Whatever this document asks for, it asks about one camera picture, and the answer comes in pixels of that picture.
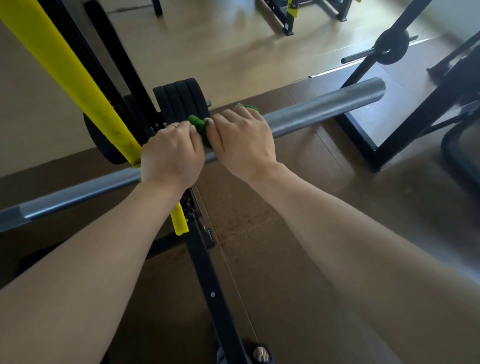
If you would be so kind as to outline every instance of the hand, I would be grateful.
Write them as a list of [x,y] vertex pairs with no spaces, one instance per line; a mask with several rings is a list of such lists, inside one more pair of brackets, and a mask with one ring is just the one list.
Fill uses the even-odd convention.
[[206,120],[212,149],[234,176],[250,184],[276,164],[272,131],[258,111],[238,105]]
[[174,187],[183,193],[197,181],[204,163],[202,137],[190,122],[176,122],[142,147],[142,183]]

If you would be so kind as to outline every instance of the forearm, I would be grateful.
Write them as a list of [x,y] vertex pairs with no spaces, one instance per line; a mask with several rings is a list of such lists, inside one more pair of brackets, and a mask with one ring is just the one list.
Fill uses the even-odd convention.
[[0,362],[98,363],[180,196],[139,184],[0,291]]
[[251,186],[310,258],[406,362],[479,354],[476,284],[343,201],[273,165]]

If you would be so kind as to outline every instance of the green rag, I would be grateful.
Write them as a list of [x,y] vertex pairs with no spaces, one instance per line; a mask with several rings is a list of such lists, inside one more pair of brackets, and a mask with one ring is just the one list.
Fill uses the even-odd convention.
[[[246,108],[250,108],[258,111],[258,109],[255,106],[250,106],[250,105],[243,105],[243,106]],[[199,117],[196,117],[195,115],[190,115],[188,117],[188,121],[197,129],[198,134],[200,134],[200,136],[202,137],[204,146],[207,148],[211,148],[212,146],[210,145],[210,142],[208,141],[208,138],[207,138],[207,126],[205,124],[205,121],[203,121]]]

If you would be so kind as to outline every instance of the barbell shaft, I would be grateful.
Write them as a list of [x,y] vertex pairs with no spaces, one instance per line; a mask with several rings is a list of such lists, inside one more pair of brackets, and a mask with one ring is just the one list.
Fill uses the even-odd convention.
[[[327,120],[380,100],[385,83],[372,78],[324,94],[288,108],[264,115],[275,138]],[[206,153],[206,162],[216,159]],[[0,232],[26,224],[34,219],[62,210],[79,202],[133,184],[140,179],[140,169],[126,168],[31,201],[0,210]]]
[[[409,41],[409,42],[413,42],[414,40],[417,40],[418,37],[419,37],[418,34],[416,34],[416,35],[411,36],[410,38],[408,38],[408,41]],[[357,60],[360,60],[360,59],[362,59],[362,58],[371,56],[371,55],[374,54],[374,53],[375,53],[375,49],[374,49],[374,48],[370,48],[370,49],[364,50],[364,51],[362,51],[362,52],[358,52],[358,53],[352,54],[351,56],[346,56],[346,57],[342,58],[342,59],[340,60],[340,62],[341,62],[342,64],[350,63],[350,62],[357,61]]]

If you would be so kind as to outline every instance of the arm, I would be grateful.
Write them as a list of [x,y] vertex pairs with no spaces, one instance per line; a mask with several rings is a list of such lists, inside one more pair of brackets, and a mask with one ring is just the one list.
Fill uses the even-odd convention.
[[209,122],[218,159],[285,219],[312,261],[406,363],[480,358],[480,290],[357,209],[275,159],[268,125],[254,110]]
[[184,121],[142,149],[142,182],[0,291],[1,363],[99,363],[158,230],[205,155]]

